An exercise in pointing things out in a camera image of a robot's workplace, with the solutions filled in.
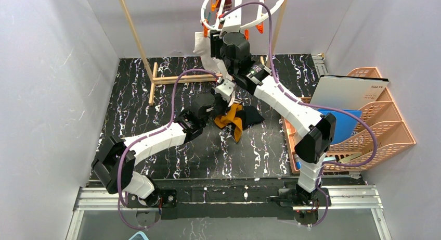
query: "cable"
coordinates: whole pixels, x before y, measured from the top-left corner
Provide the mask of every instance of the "cable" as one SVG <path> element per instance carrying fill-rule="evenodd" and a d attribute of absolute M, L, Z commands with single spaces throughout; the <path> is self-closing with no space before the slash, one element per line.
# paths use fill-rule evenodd
<path fill-rule="evenodd" d="M 328 195 L 326 195 L 326 193 L 319 187 L 319 181 L 321 180 L 321 175 L 323 173 L 323 168 L 325 166 L 325 164 L 331 164 L 331 165 L 337 165 L 337 166 L 344 166 L 344 167 L 359 167 L 359 166 L 363 166 L 367 163 L 369 163 L 372 159 L 374 159 L 377 150 L 378 150 L 378 142 L 377 142 L 377 138 L 375 137 L 374 132 L 372 131 L 372 129 L 364 122 L 362 121 L 359 117 L 352 115 L 349 112 L 346 112 L 344 110 L 341 109 L 336 109 L 336 108 L 332 108 L 332 107 L 326 107 L 326 106 L 317 106 L 317 105 L 311 105 L 311 104 L 307 104 L 307 103 L 303 103 L 303 102 L 299 102 L 297 99 L 295 99 L 294 97 L 292 97 L 289 93 L 286 93 L 285 90 L 283 89 L 283 86 L 279 83 L 279 79 L 276 76 L 276 70 L 274 67 L 274 62 L 273 62 L 273 52 L 271 51 L 272 45 L 273 45 L 273 18 L 271 17 L 271 10 L 269 9 L 269 7 L 261 2 L 247 2 L 247 3 L 243 3 L 239 6 L 236 6 L 234 8 L 232 8 L 231 10 L 229 10 L 228 12 L 223 13 L 222 15 L 220 15 L 220 18 L 223 18 L 224 16 L 230 14 L 231 12 L 243 7 L 243 6 L 247 6 L 247 5 L 251 5 L 251 4 L 257 4 L 257 5 L 261 5 L 263 6 L 267 13 L 268 13 L 268 22 L 269 22 L 269 43 L 268 43 L 268 58 L 269 58 L 269 62 L 271 65 L 271 74 L 273 75 L 274 81 L 277 85 L 277 87 L 279 88 L 279 90 L 281 92 L 284 93 L 284 95 L 286 97 L 288 97 L 290 100 L 299 103 L 300 105 L 303 106 L 307 106 L 307 107 L 311 107 L 311 108 L 321 108 L 321 109 L 327 109 L 327 110 L 331 110 L 331 111 L 336 111 L 342 114 L 345 114 L 353 119 L 355 119 L 357 122 L 359 122 L 364 128 L 366 128 L 366 130 L 369 132 L 370 136 L 372 137 L 372 143 L 373 143 L 373 149 L 372 149 L 372 155 L 366 159 L 365 161 L 361 162 L 361 163 L 356 163 L 356 164 L 349 164 L 349 163 L 338 163 L 338 162 L 333 162 L 333 161 L 325 161 L 323 162 L 323 165 L 320 169 L 319 175 L 318 175 L 318 179 L 317 179 L 317 183 L 316 183 L 316 188 L 319 192 L 321 192 L 324 196 L 325 196 L 325 200 L 326 200 L 326 207 L 325 207 L 325 212 L 323 214 L 323 216 L 320 218 L 320 220 L 318 220 L 316 223 L 314 223 L 312 226 L 316 226 L 319 223 L 321 223 L 325 217 L 326 214 L 328 213 L 328 207 L 329 207 L 329 202 L 328 202 Z"/>
<path fill-rule="evenodd" d="M 122 213 L 120 212 L 120 203 L 123 204 L 124 206 L 127 206 L 127 202 L 124 201 L 124 199 L 123 199 L 122 188 L 121 188 L 121 172 L 122 172 L 122 169 L 123 169 L 124 159 L 125 159 L 127 153 L 130 151 L 130 148 L 132 148 L 135 144 L 137 144 L 137 143 L 139 143 L 139 142 L 145 140 L 145 139 L 148 138 L 148 137 L 158 135 L 158 134 L 160 134 L 161 132 L 166 131 L 166 130 L 170 127 L 170 125 L 173 123 L 173 120 L 174 120 L 174 118 L 175 118 L 175 116 L 174 116 L 175 112 L 174 112 L 174 111 L 175 111 L 175 94 L 176 94 L 176 87 L 177 87 L 177 85 L 178 85 L 179 80 L 182 78 L 182 76 L 184 76 L 184 75 L 186 75 L 186 74 L 188 74 L 188 73 L 190 73 L 190 72 L 204 72 L 204 73 L 207 73 L 207 74 L 211 74 L 211 75 L 214 76 L 216 79 L 219 78 L 216 74 L 214 74 L 214 73 L 212 73 L 212 72 L 210 72 L 210 71 L 204 70 L 204 69 L 189 69 L 189 70 L 186 70 L 186 71 L 184 71 L 183 73 L 181 73 L 181 74 L 178 76 L 178 78 L 176 79 L 175 84 L 174 84 L 174 86 L 173 86 L 173 91 L 172 91 L 172 115 L 171 115 L 171 117 L 170 117 L 170 121 L 168 122 L 168 124 L 167 124 L 165 127 L 163 127 L 162 129 L 160 129 L 160 130 L 158 130 L 158 131 L 156 131 L 156 132 L 152 132 L 152 133 L 150 133 L 150 134 L 147 135 L 147 136 L 140 137 L 140 138 L 138 138 L 137 140 L 133 141 L 133 142 L 132 142 L 131 144 L 129 144 L 129 146 L 124 150 L 123 154 L 122 154 L 121 157 L 120 157 L 120 163 L 119 163 L 119 165 L 118 165 L 118 174 L 117 174 L 117 176 L 116 176 L 116 182 L 117 182 L 117 187 L 118 187 L 118 195 L 119 195 L 119 197 L 118 197 L 118 211 L 119 211 L 119 214 L 120 214 L 121 220 L 122 220 L 127 226 L 129 226 L 129 227 L 132 228 L 132 229 L 136 229 L 136 230 L 138 230 L 139 227 L 136 227 L 136 226 L 132 226 L 132 225 L 130 225 L 130 224 L 124 219 L 124 217 L 122 216 Z"/>

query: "notebook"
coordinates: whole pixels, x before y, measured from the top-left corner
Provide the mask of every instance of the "notebook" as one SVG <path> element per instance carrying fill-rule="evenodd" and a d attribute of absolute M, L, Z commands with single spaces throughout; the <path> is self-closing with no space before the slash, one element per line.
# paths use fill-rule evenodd
<path fill-rule="evenodd" d="M 367 103 L 376 101 L 388 83 L 388 79 L 323 75 L 310 103 L 358 110 Z"/>

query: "orange cloth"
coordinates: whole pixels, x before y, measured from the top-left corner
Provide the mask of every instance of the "orange cloth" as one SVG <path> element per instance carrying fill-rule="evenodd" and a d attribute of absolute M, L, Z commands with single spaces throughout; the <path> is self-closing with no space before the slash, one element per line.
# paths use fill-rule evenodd
<path fill-rule="evenodd" d="M 236 125 L 234 136 L 236 143 L 240 140 L 240 137 L 242 136 L 242 120 L 240 118 L 236 118 L 236 112 L 242 110 L 241 104 L 232 104 L 231 109 L 227 112 L 225 115 L 219 115 L 216 119 L 214 119 L 214 123 L 219 128 L 224 128 L 230 123 L 233 123 Z"/>

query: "gray wall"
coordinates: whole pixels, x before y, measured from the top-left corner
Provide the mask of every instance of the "gray wall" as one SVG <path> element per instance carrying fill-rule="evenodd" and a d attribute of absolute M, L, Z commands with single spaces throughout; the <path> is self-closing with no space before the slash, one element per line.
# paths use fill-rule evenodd
<path fill-rule="evenodd" d="M 331 74 L 377 66 L 417 145 L 367 172 L 394 239 L 439 239 L 440 0 L 354 0 L 327 51 Z"/>
<path fill-rule="evenodd" d="M 118 0 L 88 0 L 120 58 L 139 57 Z M 204 0 L 126 0 L 147 57 L 194 55 L 194 32 Z M 276 0 L 267 0 L 270 7 Z M 289 0 L 276 53 L 323 53 L 328 49 L 352 0 Z M 242 22 L 256 18 L 257 6 L 245 7 Z M 264 34 L 250 29 L 251 52 L 268 53 Z"/>
<path fill-rule="evenodd" d="M 64 239 L 118 57 L 87 0 L 0 0 L 0 232 Z"/>

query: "gray floor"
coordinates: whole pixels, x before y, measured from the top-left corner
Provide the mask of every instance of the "gray floor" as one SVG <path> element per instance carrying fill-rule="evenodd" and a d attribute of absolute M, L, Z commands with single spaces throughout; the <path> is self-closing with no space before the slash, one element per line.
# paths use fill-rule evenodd
<path fill-rule="evenodd" d="M 134 212 L 124 214 L 130 223 L 136 223 Z M 123 224 L 117 211 L 86 211 L 78 239 L 125 240 L 136 232 Z M 145 234 L 149 240 L 380 239 L 370 209 L 330 210 L 323 223 L 311 230 L 275 218 L 192 218 L 159 221 Z"/>

